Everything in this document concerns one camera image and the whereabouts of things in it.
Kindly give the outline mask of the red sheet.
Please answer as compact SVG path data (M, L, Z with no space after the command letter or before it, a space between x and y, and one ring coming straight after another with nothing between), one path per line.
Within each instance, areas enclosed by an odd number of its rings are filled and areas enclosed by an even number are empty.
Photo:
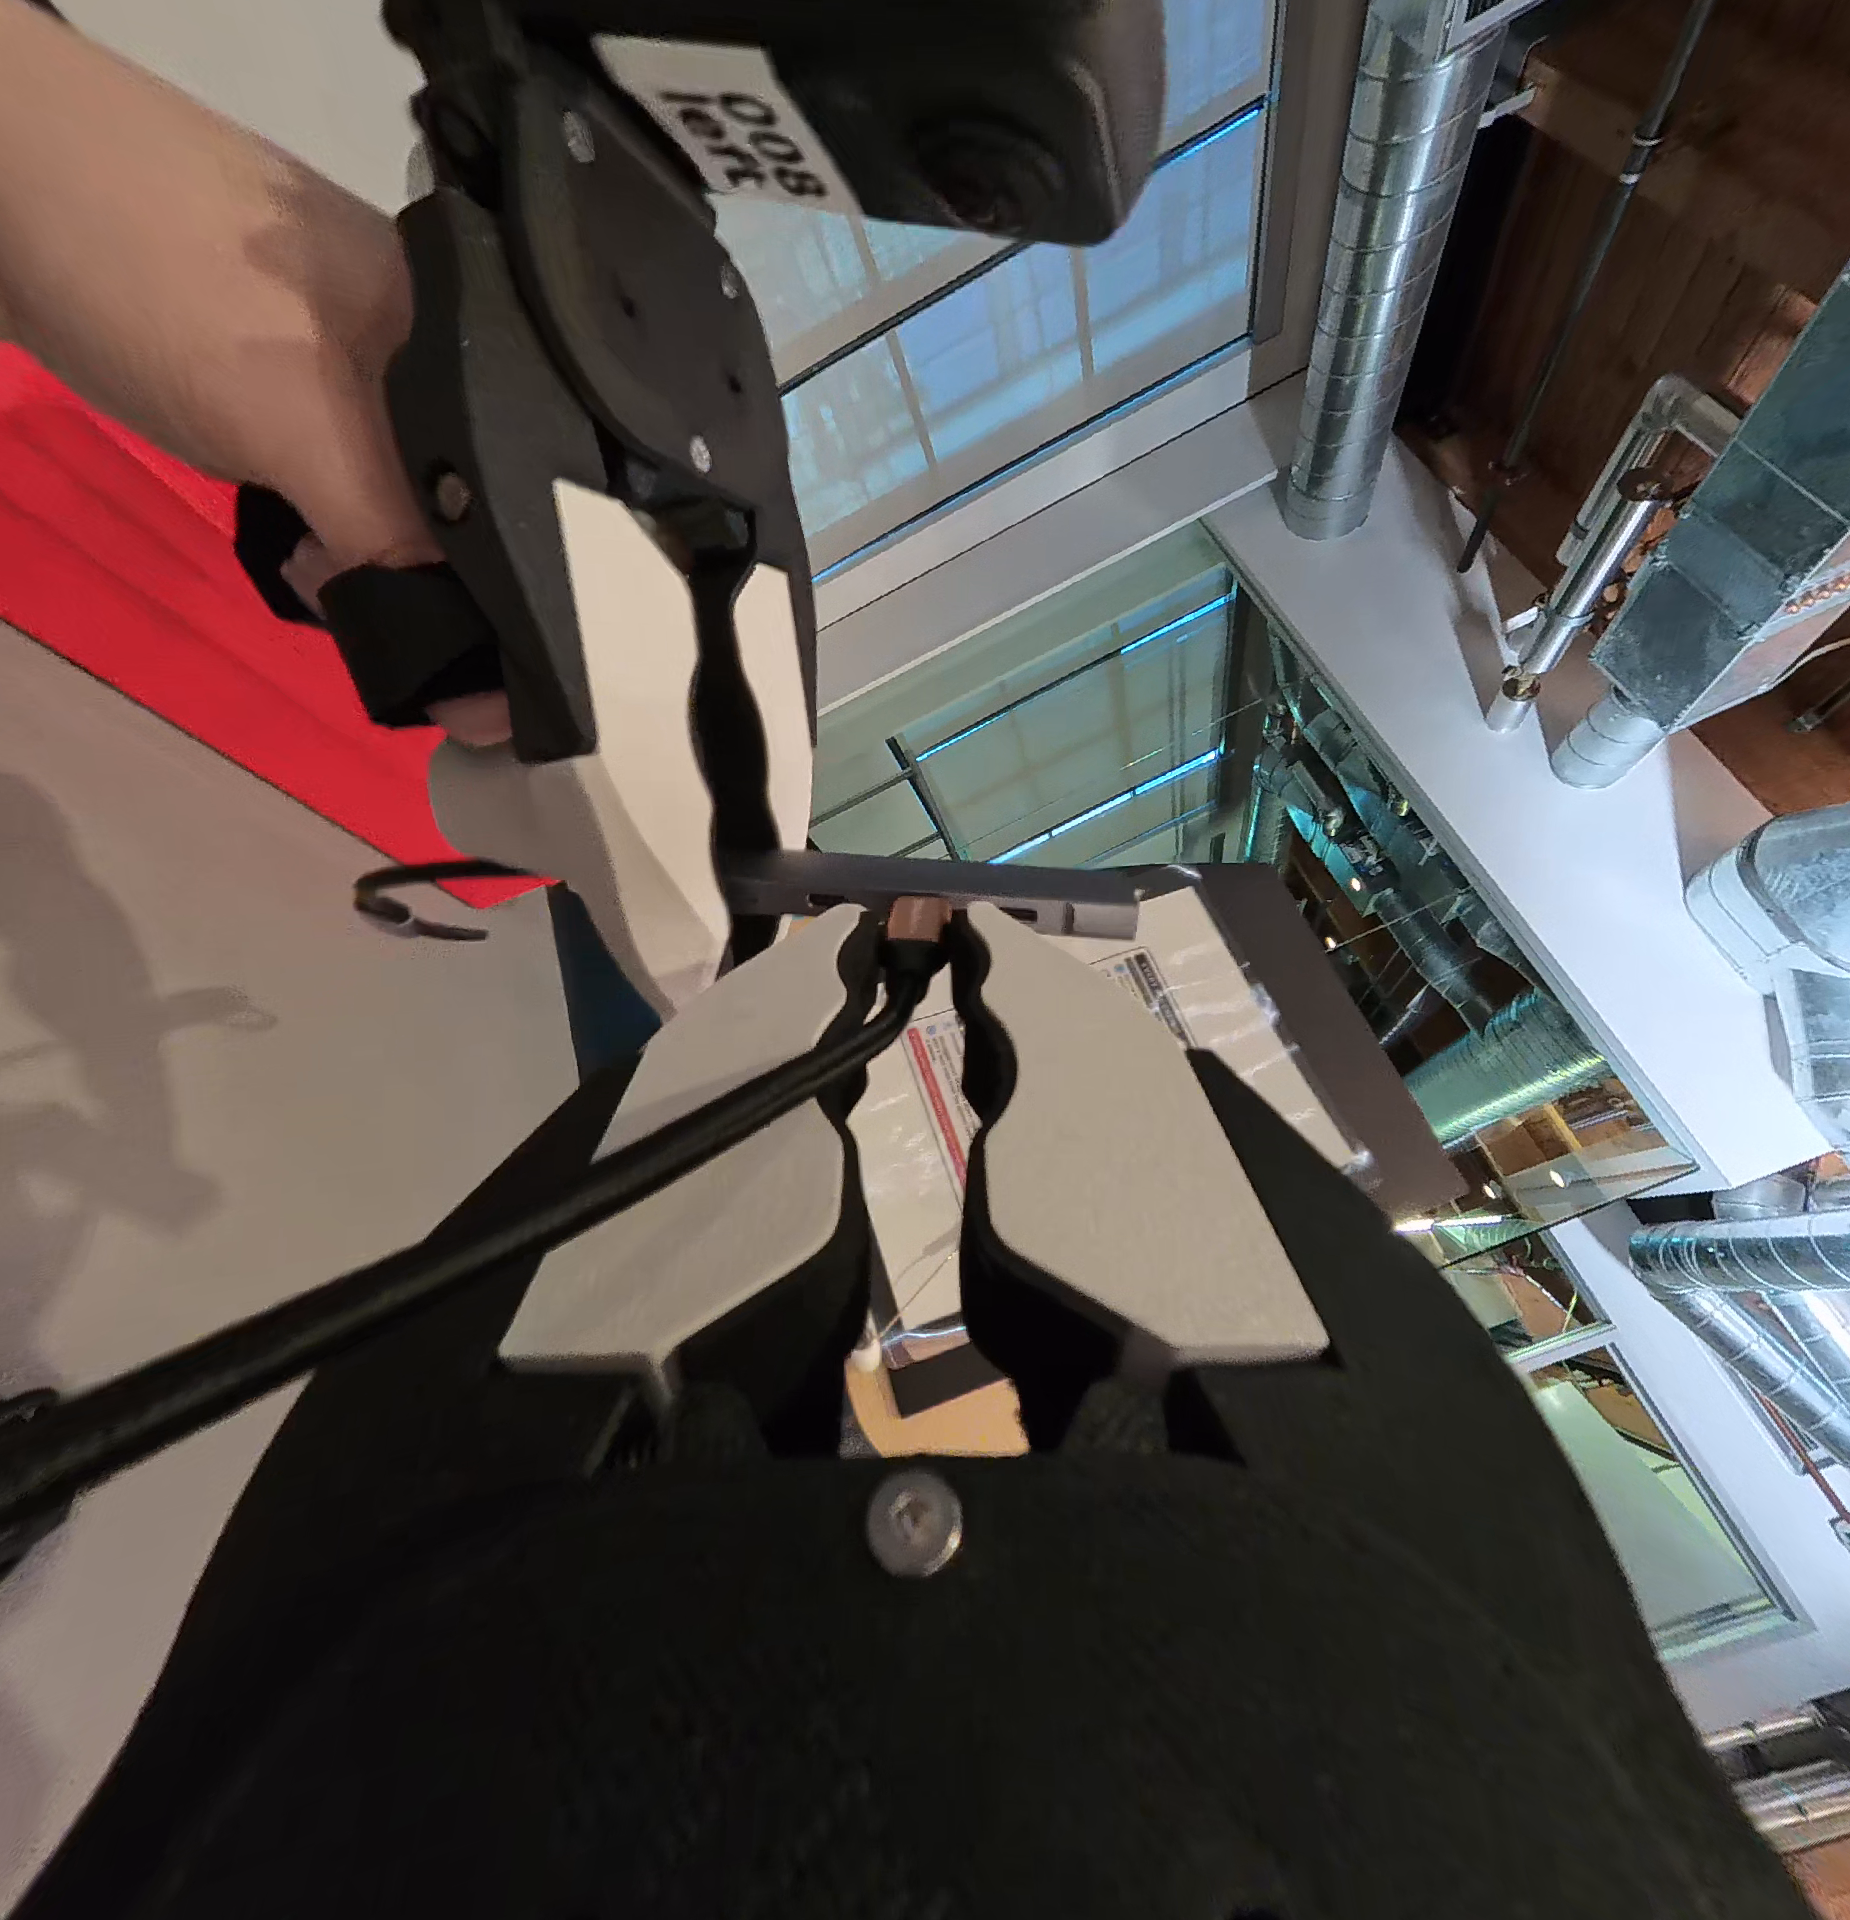
M376 731L324 629L260 607L232 489L0 348L0 623L285 787L391 864L456 855L425 767L440 731Z

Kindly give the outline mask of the silver spiral duct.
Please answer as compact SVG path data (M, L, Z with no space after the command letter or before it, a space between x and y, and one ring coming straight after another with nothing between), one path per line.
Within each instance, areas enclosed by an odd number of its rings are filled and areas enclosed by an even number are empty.
M1284 522L1298 535L1327 546L1368 522L1512 14L1521 4L1368 4L1298 451L1284 473Z

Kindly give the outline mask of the grey flat panel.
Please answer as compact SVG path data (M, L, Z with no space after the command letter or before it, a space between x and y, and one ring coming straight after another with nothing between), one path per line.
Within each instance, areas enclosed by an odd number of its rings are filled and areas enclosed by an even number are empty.
M1275 999L1275 1018L1333 1120L1368 1147L1368 1199L1391 1220L1445 1215L1467 1183L1339 983L1327 940L1306 929L1288 886L1271 864L1199 864L1199 891L1251 975Z

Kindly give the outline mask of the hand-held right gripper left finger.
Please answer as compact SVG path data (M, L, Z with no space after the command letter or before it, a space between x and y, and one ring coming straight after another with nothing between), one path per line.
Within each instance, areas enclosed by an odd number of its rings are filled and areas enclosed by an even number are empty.
M877 1007L877 921L828 904L714 975L635 1058L605 1158L861 1035ZM869 1220L849 1103L867 1069L714 1160L550 1250L499 1348L508 1374L615 1374L653 1409L736 1386L776 1450L844 1444L844 1358L869 1304Z

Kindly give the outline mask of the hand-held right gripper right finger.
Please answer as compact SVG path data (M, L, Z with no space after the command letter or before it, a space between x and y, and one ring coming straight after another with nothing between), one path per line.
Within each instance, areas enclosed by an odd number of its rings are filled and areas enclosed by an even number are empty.
M1054 1450L1089 1386L1333 1354L1271 1183L1339 1169L1251 1078L1009 904L950 921L950 990L982 1120L965 1332L1016 1382L1030 1450Z

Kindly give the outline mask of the white printed notice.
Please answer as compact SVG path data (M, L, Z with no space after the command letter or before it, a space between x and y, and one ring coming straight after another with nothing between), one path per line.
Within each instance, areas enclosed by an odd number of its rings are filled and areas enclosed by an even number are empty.
M1145 999L1182 1051L1262 1039L1271 1018L1199 891L1145 897L1124 940L1054 940ZM877 1239L869 1324L849 1354L849 1409L869 1450L1024 1450L1016 1399L965 1338L954 1220L965 1220L965 1018L950 975L926 983L849 1110L867 1215Z

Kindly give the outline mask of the rectangular galvanised duct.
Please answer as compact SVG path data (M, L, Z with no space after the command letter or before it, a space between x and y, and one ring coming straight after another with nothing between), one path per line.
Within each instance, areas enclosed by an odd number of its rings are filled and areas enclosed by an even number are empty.
M1850 605L1850 259L1647 557L1597 671L1659 737L1762 696Z

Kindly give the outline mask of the grey usb hub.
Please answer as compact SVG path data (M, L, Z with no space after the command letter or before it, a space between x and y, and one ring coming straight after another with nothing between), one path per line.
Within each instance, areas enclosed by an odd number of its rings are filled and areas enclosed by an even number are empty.
M1137 940L1145 897L1182 891L1199 872L1037 872L1037 864L954 864L954 855L844 855L844 852L722 852L722 897L753 921L819 921L828 904L886 915L890 897L994 897L1037 938Z

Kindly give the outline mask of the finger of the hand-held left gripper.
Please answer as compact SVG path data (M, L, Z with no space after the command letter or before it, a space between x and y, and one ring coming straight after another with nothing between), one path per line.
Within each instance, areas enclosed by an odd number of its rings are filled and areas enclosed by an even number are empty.
M696 755L696 597L615 496L550 483L550 511L599 748L524 767L508 742L440 742L432 820L461 855L571 886L615 969L672 1016L714 983L729 947L714 802Z
M800 915L792 864L819 820L807 585L756 535L696 557L696 767L729 962Z

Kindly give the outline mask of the window with grey frame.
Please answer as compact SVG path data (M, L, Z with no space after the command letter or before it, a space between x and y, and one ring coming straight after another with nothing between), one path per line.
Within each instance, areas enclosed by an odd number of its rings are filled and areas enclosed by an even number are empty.
M1288 14L1275 0L1162 4L1155 178L1096 249L714 204L714 239L764 319L819 572L1275 343Z

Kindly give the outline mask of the silver metal pipes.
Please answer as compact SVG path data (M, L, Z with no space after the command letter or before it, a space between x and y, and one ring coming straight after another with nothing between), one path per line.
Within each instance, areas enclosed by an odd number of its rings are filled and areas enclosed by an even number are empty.
M1647 546L1651 519L1682 519L1688 489L1664 473L1664 447L1691 447L1712 462L1727 451L1745 426L1737 395L1717 395L1688 373L1659 373L1620 437L1611 471L1583 496L1569 546L1560 546L1560 578L1501 623L1515 648L1501 657L1486 731L1512 737L1540 711L1552 664L1597 629L1634 597L1634 554ZM1560 787L1620 787L1664 742L1664 722L1651 722L1620 680L1599 699L1552 742L1552 781Z

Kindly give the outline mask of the person's left hand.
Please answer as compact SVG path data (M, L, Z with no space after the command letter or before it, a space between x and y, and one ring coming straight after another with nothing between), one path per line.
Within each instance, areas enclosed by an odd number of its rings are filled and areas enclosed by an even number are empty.
M137 426L308 519L285 557L308 607L353 566L432 566L440 535L386 395L386 370L408 343L391 215L220 113L170 136L159 161L170 192L164 348Z

